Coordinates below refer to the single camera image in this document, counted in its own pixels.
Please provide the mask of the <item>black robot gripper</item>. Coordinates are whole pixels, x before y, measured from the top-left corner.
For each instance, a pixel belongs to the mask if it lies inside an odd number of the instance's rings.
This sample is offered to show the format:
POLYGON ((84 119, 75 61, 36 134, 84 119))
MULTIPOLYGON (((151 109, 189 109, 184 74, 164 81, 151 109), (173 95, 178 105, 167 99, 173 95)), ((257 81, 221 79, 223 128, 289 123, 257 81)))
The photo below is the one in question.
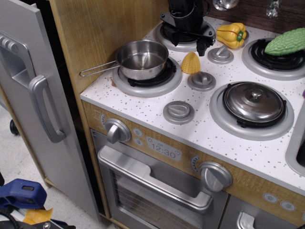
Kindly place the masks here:
POLYGON ((179 42, 196 42, 199 56, 213 46, 215 31, 204 21, 211 9, 206 0, 169 0, 169 11, 160 15, 162 35, 174 46, 179 42))

